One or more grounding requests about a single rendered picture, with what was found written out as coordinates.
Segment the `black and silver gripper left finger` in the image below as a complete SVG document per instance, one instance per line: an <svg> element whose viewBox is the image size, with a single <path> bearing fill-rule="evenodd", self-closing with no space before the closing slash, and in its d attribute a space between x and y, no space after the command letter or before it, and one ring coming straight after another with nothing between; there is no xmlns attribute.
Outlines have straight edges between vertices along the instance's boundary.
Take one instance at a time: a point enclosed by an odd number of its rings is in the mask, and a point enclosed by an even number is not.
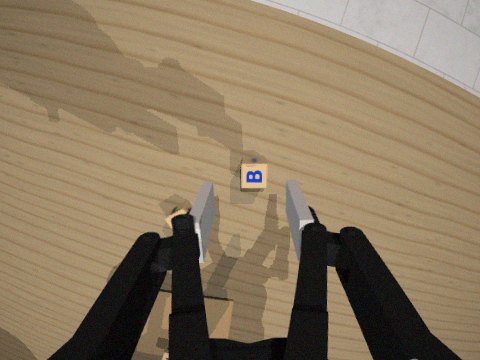
<svg viewBox="0 0 480 360"><path fill-rule="evenodd" d="M169 270L169 360L212 360L199 263L215 214L213 182L203 182L191 210L171 219L172 236L137 238L73 337L47 360L131 360Z"/></svg>

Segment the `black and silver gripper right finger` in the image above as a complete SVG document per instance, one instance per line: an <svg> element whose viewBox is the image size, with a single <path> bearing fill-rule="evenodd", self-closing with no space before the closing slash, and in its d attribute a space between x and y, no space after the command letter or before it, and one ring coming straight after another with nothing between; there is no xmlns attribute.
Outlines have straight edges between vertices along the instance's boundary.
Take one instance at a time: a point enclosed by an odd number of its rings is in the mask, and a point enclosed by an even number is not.
<svg viewBox="0 0 480 360"><path fill-rule="evenodd" d="M462 360L429 331L365 234L327 231L297 180L286 180L286 216L300 262L283 360L327 360L327 266L336 267L373 360Z"/></svg>

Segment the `tan square mat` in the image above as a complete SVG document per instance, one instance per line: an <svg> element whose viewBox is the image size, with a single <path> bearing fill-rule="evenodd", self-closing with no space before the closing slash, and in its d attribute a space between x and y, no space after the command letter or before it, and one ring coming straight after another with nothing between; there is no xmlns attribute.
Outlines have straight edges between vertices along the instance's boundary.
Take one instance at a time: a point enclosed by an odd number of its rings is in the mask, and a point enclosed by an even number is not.
<svg viewBox="0 0 480 360"><path fill-rule="evenodd" d="M169 340L171 294L172 291L160 289L138 341L138 352L163 356ZM228 339L233 301L234 299L204 296L209 338Z"/></svg>

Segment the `wooden letter block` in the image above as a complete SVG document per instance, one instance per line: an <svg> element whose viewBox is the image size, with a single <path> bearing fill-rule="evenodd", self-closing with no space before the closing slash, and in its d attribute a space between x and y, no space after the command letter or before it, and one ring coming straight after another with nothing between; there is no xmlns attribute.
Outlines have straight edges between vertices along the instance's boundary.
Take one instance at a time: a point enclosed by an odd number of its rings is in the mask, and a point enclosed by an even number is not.
<svg viewBox="0 0 480 360"><path fill-rule="evenodd" d="M168 223L168 225L171 227L171 218L175 215L178 214L186 214L188 211L190 211L192 208L192 205L188 200L184 201L183 203L177 205L176 207L170 209L168 215L165 218L165 221Z"/></svg>
<svg viewBox="0 0 480 360"><path fill-rule="evenodd" d="M169 340L167 341L167 344L166 344L166 347L165 347L165 351L164 351L164 354L163 354L162 360L168 360L168 356L169 356L169 348L168 348L168 344L169 344Z"/></svg>
<svg viewBox="0 0 480 360"><path fill-rule="evenodd" d="M241 162L242 188L267 188L267 159L243 157Z"/></svg>

